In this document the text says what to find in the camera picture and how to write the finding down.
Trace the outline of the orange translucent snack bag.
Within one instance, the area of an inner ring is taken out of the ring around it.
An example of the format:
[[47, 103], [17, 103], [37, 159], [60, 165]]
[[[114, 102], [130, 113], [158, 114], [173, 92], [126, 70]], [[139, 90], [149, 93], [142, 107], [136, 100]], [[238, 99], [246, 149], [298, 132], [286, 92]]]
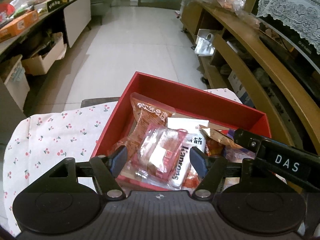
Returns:
[[112, 147], [110, 153], [124, 145], [130, 159], [140, 148], [150, 124], [166, 126], [168, 117], [175, 115], [176, 110], [164, 103], [148, 98], [136, 92], [130, 95], [136, 125], [132, 132], [120, 139]]

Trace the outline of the white spicy strip snack pack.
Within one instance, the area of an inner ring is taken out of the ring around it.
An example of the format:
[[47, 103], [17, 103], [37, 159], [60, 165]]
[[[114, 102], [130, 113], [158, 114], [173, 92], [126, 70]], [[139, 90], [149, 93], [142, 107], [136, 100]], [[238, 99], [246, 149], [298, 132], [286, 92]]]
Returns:
[[[202, 119], [168, 118], [167, 127], [170, 129], [183, 131], [188, 134], [188, 133], [190, 133], [190, 130], [197, 129], [197, 128], [200, 130], [200, 125], [208, 126], [208, 124], [209, 124], [208, 120], [202, 120]], [[190, 172], [188, 174], [189, 177], [191, 177], [192, 174], [197, 175], [197, 172], [196, 171], [193, 172], [192, 170], [190, 170]], [[199, 177], [197, 175], [197, 184], [195, 184], [195, 187], [197, 187], [198, 184], [199, 184]], [[186, 185], [187, 184], [184, 183], [183, 187], [181, 189], [187, 188]]]

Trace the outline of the cherry print tablecloth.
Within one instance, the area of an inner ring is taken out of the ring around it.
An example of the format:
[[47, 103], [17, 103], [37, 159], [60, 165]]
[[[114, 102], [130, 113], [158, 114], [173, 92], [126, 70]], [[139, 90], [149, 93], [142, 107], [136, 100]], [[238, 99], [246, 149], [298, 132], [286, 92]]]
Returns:
[[20, 229], [12, 211], [16, 196], [62, 159], [88, 161], [117, 101], [61, 113], [32, 115], [22, 120], [8, 142], [3, 161], [7, 231]]

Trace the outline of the white lace cloth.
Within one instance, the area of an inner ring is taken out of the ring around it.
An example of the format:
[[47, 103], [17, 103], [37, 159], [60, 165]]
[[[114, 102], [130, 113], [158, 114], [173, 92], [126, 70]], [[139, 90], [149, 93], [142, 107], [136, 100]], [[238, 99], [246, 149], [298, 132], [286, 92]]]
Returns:
[[257, 16], [280, 20], [319, 54], [319, 0], [259, 0]]

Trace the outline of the white Kaprons wafer pack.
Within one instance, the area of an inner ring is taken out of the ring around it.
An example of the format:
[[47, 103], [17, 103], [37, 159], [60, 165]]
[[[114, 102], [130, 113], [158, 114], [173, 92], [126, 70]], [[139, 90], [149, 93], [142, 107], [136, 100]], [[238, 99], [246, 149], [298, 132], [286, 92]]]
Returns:
[[206, 139], [201, 131], [198, 128], [190, 130], [181, 144], [179, 158], [169, 180], [171, 187], [181, 189], [184, 183], [187, 184], [187, 188], [195, 187], [197, 175], [192, 174], [191, 177], [188, 175], [190, 170], [195, 171], [190, 162], [190, 150], [192, 147], [197, 147], [204, 152], [205, 146]]

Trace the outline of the white storage bin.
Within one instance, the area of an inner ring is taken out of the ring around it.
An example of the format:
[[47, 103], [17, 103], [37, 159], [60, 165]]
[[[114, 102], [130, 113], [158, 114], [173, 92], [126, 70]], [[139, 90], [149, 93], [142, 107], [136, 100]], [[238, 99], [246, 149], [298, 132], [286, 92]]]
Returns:
[[63, 33], [54, 33], [51, 40], [38, 46], [28, 59], [22, 60], [22, 66], [27, 74], [45, 75], [57, 60], [63, 59], [67, 45], [63, 41]]

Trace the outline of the red cardboard box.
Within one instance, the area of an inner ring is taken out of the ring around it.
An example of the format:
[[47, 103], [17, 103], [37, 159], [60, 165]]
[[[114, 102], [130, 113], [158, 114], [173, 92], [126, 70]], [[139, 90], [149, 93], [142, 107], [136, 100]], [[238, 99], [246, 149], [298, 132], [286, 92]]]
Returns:
[[99, 156], [106, 155], [116, 142], [129, 134], [134, 120], [130, 96], [134, 92], [171, 106], [179, 114], [271, 136], [267, 115], [263, 112], [200, 89], [136, 72], [112, 112], [90, 161], [103, 193], [121, 189], [106, 166], [108, 158]]

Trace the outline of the orange flat box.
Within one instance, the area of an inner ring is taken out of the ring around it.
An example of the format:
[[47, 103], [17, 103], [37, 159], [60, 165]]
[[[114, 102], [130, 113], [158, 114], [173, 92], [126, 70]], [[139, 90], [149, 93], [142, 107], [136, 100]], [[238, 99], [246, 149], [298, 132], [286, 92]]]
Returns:
[[6, 41], [12, 37], [17, 36], [25, 29], [29, 28], [32, 24], [37, 22], [39, 19], [37, 11], [30, 11], [24, 15], [13, 19], [6, 26], [1, 28], [0, 31], [0, 41]]

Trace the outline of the wooden TV cabinet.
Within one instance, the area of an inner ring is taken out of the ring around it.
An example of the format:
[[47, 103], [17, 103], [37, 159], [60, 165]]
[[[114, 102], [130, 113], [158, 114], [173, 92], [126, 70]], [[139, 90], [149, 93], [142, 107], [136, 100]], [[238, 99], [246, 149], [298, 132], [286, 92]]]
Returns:
[[201, 29], [214, 33], [213, 55], [199, 57], [211, 88], [231, 88], [239, 80], [253, 106], [267, 114], [275, 140], [319, 154], [319, 106], [262, 41], [262, 32], [197, 1], [184, 6], [181, 22], [194, 40]]

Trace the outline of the pink snack pack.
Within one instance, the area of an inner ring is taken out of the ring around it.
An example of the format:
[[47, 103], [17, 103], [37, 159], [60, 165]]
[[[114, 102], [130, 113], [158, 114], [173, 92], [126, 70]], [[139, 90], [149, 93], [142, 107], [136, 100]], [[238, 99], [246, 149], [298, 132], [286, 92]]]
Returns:
[[144, 188], [171, 189], [170, 180], [187, 138], [186, 131], [150, 124], [140, 146], [122, 169], [122, 180], [134, 180]]

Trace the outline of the blue foil snack pack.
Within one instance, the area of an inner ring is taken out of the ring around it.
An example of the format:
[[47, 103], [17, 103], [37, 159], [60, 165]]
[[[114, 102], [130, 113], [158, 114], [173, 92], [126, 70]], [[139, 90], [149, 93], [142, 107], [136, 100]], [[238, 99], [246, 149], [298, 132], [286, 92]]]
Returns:
[[234, 143], [235, 130], [229, 129], [226, 136], [228, 140], [224, 143], [223, 156], [232, 163], [242, 163], [245, 158], [255, 159], [255, 153]]

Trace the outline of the white plastic bag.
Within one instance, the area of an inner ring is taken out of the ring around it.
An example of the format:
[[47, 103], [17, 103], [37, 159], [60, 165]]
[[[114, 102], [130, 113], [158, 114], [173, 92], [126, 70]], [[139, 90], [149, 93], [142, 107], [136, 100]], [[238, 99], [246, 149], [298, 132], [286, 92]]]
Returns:
[[213, 46], [213, 39], [214, 35], [209, 33], [205, 37], [197, 37], [196, 47], [195, 47], [195, 54], [198, 56], [212, 56], [214, 53], [214, 46]]

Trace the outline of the red snack bag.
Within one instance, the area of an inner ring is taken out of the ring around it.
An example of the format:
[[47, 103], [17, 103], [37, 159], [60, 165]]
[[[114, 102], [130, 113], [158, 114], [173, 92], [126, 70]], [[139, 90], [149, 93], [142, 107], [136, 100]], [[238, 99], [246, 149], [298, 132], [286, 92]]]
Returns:
[[206, 138], [205, 154], [208, 156], [221, 156], [225, 146], [210, 137]]

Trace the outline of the long dark coffee table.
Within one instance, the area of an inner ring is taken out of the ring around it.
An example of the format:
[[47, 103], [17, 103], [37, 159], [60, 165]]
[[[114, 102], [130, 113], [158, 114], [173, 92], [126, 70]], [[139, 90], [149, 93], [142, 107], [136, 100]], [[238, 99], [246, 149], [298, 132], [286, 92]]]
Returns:
[[[70, 0], [62, 7], [43, 15], [20, 35], [1, 43], [1, 61], [18, 54], [26, 55], [25, 40], [38, 31], [52, 30], [63, 33], [63, 40], [72, 47], [91, 20], [91, 0]], [[25, 118], [23, 109], [18, 107], [4, 83], [1, 82], [1, 121], [20, 122]]]

